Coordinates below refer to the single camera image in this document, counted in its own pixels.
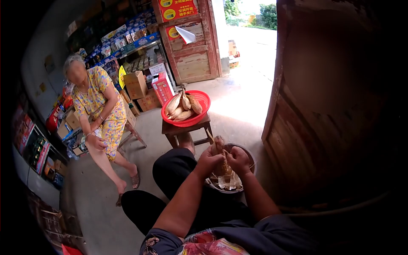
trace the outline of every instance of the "white paper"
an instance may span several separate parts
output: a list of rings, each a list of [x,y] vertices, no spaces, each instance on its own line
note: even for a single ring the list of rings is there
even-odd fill
[[[175,26],[177,32],[181,35],[181,37],[184,39],[184,42],[186,44],[189,44],[191,42],[195,42],[195,34],[192,32],[188,32],[187,30],[184,30],[182,28],[179,28],[178,26]]]
[[[161,73],[161,72],[166,72],[166,69],[164,67],[164,63],[160,63],[160,64],[157,64],[157,65],[155,65],[153,67],[149,67],[149,70],[150,70],[150,73],[152,74],[152,76],[155,76],[155,75],[157,75],[158,73]]]

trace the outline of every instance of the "wooden stool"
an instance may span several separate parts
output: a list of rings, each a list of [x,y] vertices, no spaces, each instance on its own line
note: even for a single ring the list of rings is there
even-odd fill
[[[204,130],[208,129],[211,135],[213,135],[213,132],[211,131],[211,126],[210,126],[210,115],[207,114],[204,116],[204,118],[197,124],[188,126],[188,127],[179,127],[179,126],[174,126],[170,123],[167,123],[163,120],[162,124],[162,134],[166,135],[167,140],[169,140],[169,143],[173,148],[178,148],[177,140],[176,140],[176,135],[184,133],[184,132],[191,132],[194,130],[198,130],[201,128],[204,128]],[[194,142],[194,145],[199,145],[199,144],[204,144],[206,142],[209,142],[210,144],[213,144],[213,140],[210,138],[210,136],[205,132],[207,135],[207,138],[198,140]]]
[[[119,144],[118,149],[117,149],[117,151],[119,151],[120,154],[122,154],[122,156],[124,156],[124,151],[120,147],[122,147],[133,136],[136,137],[136,139],[138,139],[139,142],[141,142],[144,145],[145,148],[147,147],[147,144],[143,141],[143,139],[140,137],[139,133],[135,130],[135,127],[132,126],[132,124],[128,120],[126,121],[124,132],[126,132],[126,130],[130,131],[130,134],[125,138],[125,140],[121,141],[121,143]]]

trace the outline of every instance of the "elderly woman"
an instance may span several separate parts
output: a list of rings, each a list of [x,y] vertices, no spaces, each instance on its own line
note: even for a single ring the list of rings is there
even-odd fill
[[[85,136],[85,145],[95,163],[116,184],[120,200],[126,182],[119,178],[109,161],[124,167],[130,174],[133,188],[138,188],[140,176],[135,164],[128,162],[117,148],[126,124],[122,97],[102,67],[85,69],[80,55],[65,61],[64,74],[72,86],[72,99]]]

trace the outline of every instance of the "corn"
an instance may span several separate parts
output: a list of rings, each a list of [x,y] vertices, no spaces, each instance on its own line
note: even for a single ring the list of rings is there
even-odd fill
[[[174,110],[177,108],[179,102],[180,102],[180,97],[181,97],[182,93],[178,93],[177,95],[175,95],[170,102],[167,104],[166,108],[164,109],[164,113],[169,116],[170,114],[172,114],[174,112]]]
[[[174,118],[174,121],[183,121],[183,120],[186,120],[186,119],[190,118],[193,114],[194,114],[194,111],[192,111],[192,110],[183,111],[182,113],[180,113],[179,115],[177,115],[176,118]]]
[[[183,95],[182,95],[182,100],[183,100],[183,108],[188,111],[191,109],[191,104],[190,104],[190,100],[186,97],[186,93],[185,90],[183,89]]]
[[[177,107],[172,114],[170,114],[169,120],[174,119],[184,111],[183,107]]]
[[[200,103],[194,98],[193,95],[187,95],[187,98],[190,100],[191,108],[196,114],[201,114],[203,112],[203,108],[201,107]]]

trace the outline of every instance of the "black pants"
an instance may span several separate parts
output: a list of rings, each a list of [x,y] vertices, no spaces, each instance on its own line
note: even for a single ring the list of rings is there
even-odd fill
[[[194,155],[188,149],[171,149],[154,163],[154,181],[171,200],[196,164]],[[204,186],[200,206],[188,234],[224,226],[223,222],[231,220],[244,220],[253,226],[255,221],[249,208],[242,202],[234,201],[233,197],[233,194]],[[147,235],[165,207],[166,203],[146,191],[127,191],[122,196],[123,211],[144,235]]]

